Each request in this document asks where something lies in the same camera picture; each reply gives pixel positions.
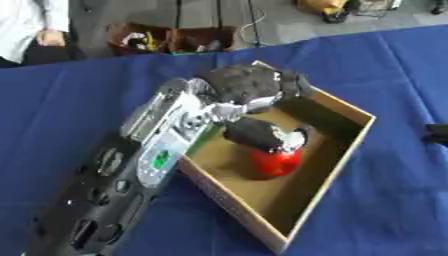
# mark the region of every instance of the person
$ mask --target person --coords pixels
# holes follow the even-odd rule
[[[0,68],[69,60],[69,0],[0,0]]]

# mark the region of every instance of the chair leg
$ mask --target chair leg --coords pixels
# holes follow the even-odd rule
[[[446,0],[433,0],[434,8],[431,13],[434,15],[439,15],[447,10],[447,2]]]

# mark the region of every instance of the white sleeve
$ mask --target white sleeve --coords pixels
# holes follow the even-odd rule
[[[44,0],[45,22],[47,29],[63,32],[69,30],[69,0]]]

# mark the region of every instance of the human hand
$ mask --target human hand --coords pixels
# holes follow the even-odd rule
[[[37,34],[36,40],[42,46],[65,46],[64,34],[58,30],[42,30]]]

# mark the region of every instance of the blue tablecloth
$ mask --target blue tablecloth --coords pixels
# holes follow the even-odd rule
[[[325,37],[219,55],[148,55],[0,70],[0,244],[25,247],[30,217],[170,77],[265,61],[306,73],[378,120],[286,255],[448,255],[448,27]],[[177,175],[117,255],[271,253]]]

